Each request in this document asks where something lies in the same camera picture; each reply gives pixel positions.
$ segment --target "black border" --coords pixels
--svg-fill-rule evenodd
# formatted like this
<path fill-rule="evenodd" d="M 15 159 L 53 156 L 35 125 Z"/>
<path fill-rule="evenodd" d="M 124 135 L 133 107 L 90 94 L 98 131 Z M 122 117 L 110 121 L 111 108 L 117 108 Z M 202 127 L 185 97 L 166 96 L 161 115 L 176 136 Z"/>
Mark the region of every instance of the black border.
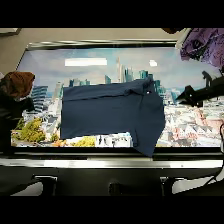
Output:
<path fill-rule="evenodd" d="M 58 41 L 58 42 L 40 42 L 31 43 L 26 47 L 16 70 L 26 51 L 34 50 L 56 50 L 56 49 L 87 49 L 87 48 L 136 48 L 136 47 L 174 47 L 176 40 L 82 40 L 82 41 Z M 88 154 L 131 154 L 135 157 L 144 157 L 134 148 L 90 148 L 90 147 L 15 147 L 13 152 L 20 153 L 78 153 Z M 156 147 L 154 159 L 180 159 L 180 158 L 220 158 L 222 156 L 221 148 L 219 147 Z"/>

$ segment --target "wire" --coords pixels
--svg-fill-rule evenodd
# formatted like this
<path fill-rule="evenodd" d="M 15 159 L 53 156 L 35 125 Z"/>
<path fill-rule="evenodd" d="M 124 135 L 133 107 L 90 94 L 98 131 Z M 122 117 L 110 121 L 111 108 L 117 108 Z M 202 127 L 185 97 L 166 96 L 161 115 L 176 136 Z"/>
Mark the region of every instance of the wire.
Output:
<path fill-rule="evenodd" d="M 221 140 L 222 140 L 222 145 L 221 145 L 221 152 L 222 152 L 222 154 L 224 155 L 224 153 L 223 153 L 223 148 L 224 148 L 224 139 L 223 139 L 223 134 L 222 134 L 222 128 L 224 127 L 224 123 L 223 124 L 221 124 L 221 126 L 220 126 L 220 136 L 221 136 Z M 222 167 L 220 168 L 220 170 L 211 178 L 211 179 L 209 179 L 203 186 L 206 186 L 206 185 L 208 185 L 212 180 L 215 180 L 216 182 L 217 182 L 217 177 L 219 176 L 219 174 L 223 171 L 223 168 L 224 168 L 224 160 L 222 161 Z"/>

